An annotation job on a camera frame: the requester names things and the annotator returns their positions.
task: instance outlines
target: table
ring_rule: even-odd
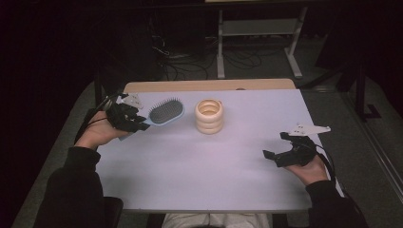
[[[127,85],[125,92],[136,91],[144,103],[141,115],[165,97],[180,98],[185,113],[174,123],[151,126],[98,149],[102,158],[97,172],[105,195],[121,198],[127,210],[148,213],[281,213],[309,208],[303,184],[261,152],[288,151],[291,145],[279,138],[279,132],[297,122],[312,124],[299,90],[291,80],[231,81]],[[226,90],[217,90],[216,83],[225,82]],[[228,90],[240,86],[249,90]],[[224,106],[224,128],[215,135],[203,135],[194,126],[192,107],[206,97]],[[257,104],[260,110],[237,114]],[[311,139],[320,144],[316,135]]]

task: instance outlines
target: brush bristles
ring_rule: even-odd
[[[171,98],[156,104],[149,113],[149,119],[155,124],[164,124],[181,115],[183,104],[177,98]]]

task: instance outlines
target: sleeve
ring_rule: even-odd
[[[104,194],[95,165],[101,155],[71,147],[52,173],[33,227],[105,227]]]
[[[367,228],[368,224],[351,199],[341,197],[330,180],[306,187],[312,201],[309,210],[311,228]]]

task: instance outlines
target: white pants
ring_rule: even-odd
[[[163,228],[190,228],[197,225],[225,228],[269,228],[266,214],[166,214]]]

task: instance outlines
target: hand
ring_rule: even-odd
[[[95,150],[99,145],[107,144],[115,138],[128,134],[126,131],[118,130],[112,127],[107,120],[106,113],[99,111],[89,121],[91,124],[86,128],[81,138],[75,143],[75,146],[86,147]]]
[[[305,185],[328,180],[325,164],[318,155],[305,166],[295,164],[287,166],[285,169],[294,173]]]

